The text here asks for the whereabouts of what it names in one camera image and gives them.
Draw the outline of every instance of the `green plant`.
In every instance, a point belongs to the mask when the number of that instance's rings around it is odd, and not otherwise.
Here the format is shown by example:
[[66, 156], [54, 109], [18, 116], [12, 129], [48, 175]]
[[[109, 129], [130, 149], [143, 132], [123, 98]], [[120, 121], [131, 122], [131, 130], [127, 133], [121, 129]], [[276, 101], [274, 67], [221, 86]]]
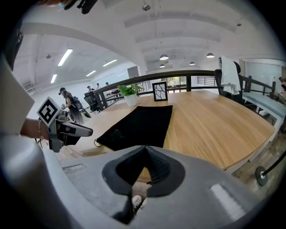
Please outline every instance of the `green plant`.
[[138, 90], [142, 89], [137, 85], [126, 87], [125, 85], [118, 86], [118, 90], [120, 91], [120, 94], [123, 96], [133, 95], [138, 93]]

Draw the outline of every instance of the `office chair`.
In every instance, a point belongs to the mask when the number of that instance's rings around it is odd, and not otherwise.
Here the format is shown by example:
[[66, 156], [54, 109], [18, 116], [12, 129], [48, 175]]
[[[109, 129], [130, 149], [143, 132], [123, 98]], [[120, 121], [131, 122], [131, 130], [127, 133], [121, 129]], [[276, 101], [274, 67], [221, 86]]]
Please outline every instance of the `office chair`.
[[[236, 70], [237, 70], [237, 74], [238, 74], [238, 78], [240, 81], [240, 94], [239, 95], [232, 95], [229, 92], [225, 92], [223, 91], [223, 88], [219, 88], [219, 94], [229, 98], [233, 101], [236, 101], [240, 104], [242, 104], [242, 90], [243, 90], [243, 80], [242, 80], [242, 76], [240, 75], [240, 66], [237, 62], [234, 61], [234, 63], [236, 64]], [[221, 82], [222, 82], [222, 70], [221, 69], [216, 69], [214, 71], [214, 77], [215, 77], [215, 81], [218, 87], [221, 87]]]
[[98, 102], [92, 92], [84, 93], [84, 100], [89, 104], [91, 111], [98, 111], [100, 112], [100, 107], [98, 106]]

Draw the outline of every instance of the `black fabric mat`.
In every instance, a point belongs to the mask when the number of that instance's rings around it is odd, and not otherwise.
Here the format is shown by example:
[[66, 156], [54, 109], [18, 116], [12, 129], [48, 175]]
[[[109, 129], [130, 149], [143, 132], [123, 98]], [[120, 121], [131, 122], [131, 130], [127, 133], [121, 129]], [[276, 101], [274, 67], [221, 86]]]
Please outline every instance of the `black fabric mat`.
[[138, 106], [96, 141], [112, 150], [134, 145], [163, 147], [173, 106]]

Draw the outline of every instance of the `wooden tabletop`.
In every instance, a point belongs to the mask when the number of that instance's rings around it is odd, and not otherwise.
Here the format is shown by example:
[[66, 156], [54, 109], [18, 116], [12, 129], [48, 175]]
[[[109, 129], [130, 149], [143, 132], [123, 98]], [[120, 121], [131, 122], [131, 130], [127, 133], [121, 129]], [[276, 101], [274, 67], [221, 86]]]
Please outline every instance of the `wooden tabletop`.
[[[274, 132], [274, 127], [255, 112], [207, 91], [171, 93], [168, 101], [162, 102], [154, 102], [153, 96], [138, 99], [138, 106], [167, 105], [173, 105], [173, 111], [164, 148], [210, 161], [222, 169], [250, 156]], [[91, 137], [82, 137], [69, 147], [82, 156], [111, 152], [107, 147], [96, 147], [94, 140], [135, 108], [118, 101], [84, 124], [93, 129]]]

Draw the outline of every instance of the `white jacket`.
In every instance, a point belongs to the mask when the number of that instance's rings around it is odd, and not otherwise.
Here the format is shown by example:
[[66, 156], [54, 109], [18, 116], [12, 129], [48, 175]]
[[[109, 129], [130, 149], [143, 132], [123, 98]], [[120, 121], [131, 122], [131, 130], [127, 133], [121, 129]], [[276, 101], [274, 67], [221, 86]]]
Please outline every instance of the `white jacket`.
[[222, 82], [223, 90], [233, 95], [240, 93], [240, 80], [238, 78], [236, 64], [225, 56], [222, 59]]

